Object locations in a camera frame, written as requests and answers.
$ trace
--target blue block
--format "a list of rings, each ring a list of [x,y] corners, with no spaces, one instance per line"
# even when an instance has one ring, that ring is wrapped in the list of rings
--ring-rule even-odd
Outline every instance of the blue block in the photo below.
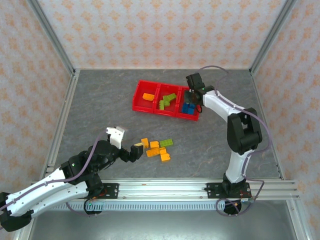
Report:
[[[194,109],[194,108],[189,107],[189,109],[188,109],[188,114],[193,115],[193,114],[194,114],[194,112],[195,112],[195,109]]]
[[[188,113],[188,108],[189,108],[189,104],[188,103],[183,103],[182,113],[183,114],[187,114]]]

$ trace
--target red tray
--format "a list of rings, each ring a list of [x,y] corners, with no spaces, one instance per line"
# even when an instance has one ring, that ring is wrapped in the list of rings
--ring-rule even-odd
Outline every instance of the red tray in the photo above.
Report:
[[[140,80],[136,86],[133,96],[132,110],[197,121],[199,118],[198,111],[195,110],[193,115],[182,113],[184,92],[188,89],[189,88],[187,86]],[[144,93],[153,94],[153,101],[144,100],[142,98]],[[173,93],[176,94],[176,99],[170,102],[170,106],[164,107],[164,110],[160,110],[159,101],[163,99],[164,95]]]

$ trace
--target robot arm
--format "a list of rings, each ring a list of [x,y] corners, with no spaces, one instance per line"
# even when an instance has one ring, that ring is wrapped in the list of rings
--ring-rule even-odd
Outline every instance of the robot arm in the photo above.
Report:
[[[12,194],[0,193],[0,208],[3,210],[0,215],[1,226],[12,232],[26,226],[32,218],[47,209],[73,199],[96,197],[104,188],[99,171],[108,168],[118,158],[133,163],[142,156],[143,145],[132,145],[130,152],[121,146],[125,133],[123,128],[108,127],[105,132],[108,140],[97,142],[90,162],[79,177],[70,180],[82,171],[93,146],[88,151],[72,156],[52,174],[24,190]]]
[[[259,122],[240,110],[254,115],[257,115],[257,112],[253,108],[244,109],[229,101],[213,86],[205,86],[199,73],[189,75],[186,79],[190,90],[184,93],[185,102],[209,108],[227,122],[227,142],[231,148],[231,157],[229,167],[223,176],[224,192],[217,194],[228,198],[240,198],[239,193],[242,189],[247,189],[244,176],[250,155],[262,142]]]

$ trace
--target wallpaper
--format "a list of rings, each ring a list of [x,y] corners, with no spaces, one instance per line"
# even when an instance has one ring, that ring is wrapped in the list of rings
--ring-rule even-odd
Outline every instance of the wallpaper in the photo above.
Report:
[[[285,175],[298,180],[314,236],[320,236],[319,16],[318,0],[298,1],[254,76]]]
[[[12,193],[40,177],[70,74],[27,1],[1,2],[0,26],[0,192]]]
[[[251,67],[285,0],[40,0],[75,68]]]

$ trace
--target yellow block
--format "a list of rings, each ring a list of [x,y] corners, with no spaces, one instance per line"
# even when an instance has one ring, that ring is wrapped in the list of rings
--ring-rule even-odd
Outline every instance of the yellow block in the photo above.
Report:
[[[158,141],[151,141],[150,142],[150,148],[159,148],[159,142]]]
[[[163,155],[163,154],[166,154],[167,153],[167,150],[166,148],[164,147],[164,149],[161,149],[160,150],[160,155]]]
[[[141,139],[141,142],[143,143],[145,149],[149,148],[148,138]]]
[[[152,148],[150,150],[146,151],[146,155],[150,158],[150,157],[154,157],[160,154],[160,150],[158,147],[156,148]]]
[[[155,98],[155,95],[153,94],[149,94],[149,93],[144,93],[142,98],[144,100],[148,100],[148,101],[152,101]]]
[[[168,161],[170,161],[170,155],[169,155],[169,153],[165,153],[165,154],[162,154],[161,155],[161,162],[168,162]]]

